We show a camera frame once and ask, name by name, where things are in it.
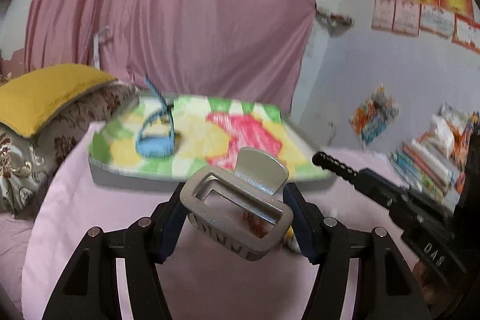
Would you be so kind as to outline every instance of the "blue object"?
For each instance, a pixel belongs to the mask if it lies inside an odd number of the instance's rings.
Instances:
[[[139,155],[145,158],[165,158],[172,155],[175,151],[175,129],[172,117],[173,105],[167,105],[160,92],[146,76],[145,84],[159,99],[160,109],[155,110],[147,117],[145,122],[143,122],[142,128],[138,131],[137,140],[135,141],[135,150]],[[168,117],[170,123],[170,132],[168,136],[143,136],[143,132],[149,125],[165,116]]]

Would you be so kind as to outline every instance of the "green and yellow patterned surface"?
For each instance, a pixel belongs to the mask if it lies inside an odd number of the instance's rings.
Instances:
[[[90,157],[124,175],[186,180],[207,164],[233,171],[238,149],[250,146],[277,157],[289,169],[290,181],[327,177],[311,163],[311,155],[306,157],[312,151],[282,122],[277,107],[201,96],[174,100],[175,154],[143,158],[135,151],[135,139],[145,118],[158,108],[157,98],[141,96],[137,107],[94,135]],[[168,130],[168,124],[158,121],[145,133],[167,134]]]

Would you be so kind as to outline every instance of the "blue gripper pad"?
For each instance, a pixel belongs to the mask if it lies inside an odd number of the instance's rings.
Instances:
[[[158,257],[162,262],[165,262],[166,258],[173,254],[187,214],[188,209],[180,201],[177,201],[172,213],[165,222],[162,232],[162,244],[158,253]]]
[[[287,204],[293,212],[292,229],[297,238],[301,254],[306,257],[310,263],[316,264],[318,254],[315,250],[315,237],[310,224],[305,217],[299,203],[293,195],[290,184],[283,187],[283,202]]]

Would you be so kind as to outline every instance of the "pile of books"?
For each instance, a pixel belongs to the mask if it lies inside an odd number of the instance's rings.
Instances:
[[[432,118],[436,126],[391,153],[393,168],[411,188],[453,211],[463,189],[470,136],[478,116],[478,112],[468,115],[443,105]]]

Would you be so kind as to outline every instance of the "curtain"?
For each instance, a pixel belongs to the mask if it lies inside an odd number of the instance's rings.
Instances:
[[[271,103],[290,111],[315,0],[33,0],[25,40],[31,71],[91,64],[160,91]]]

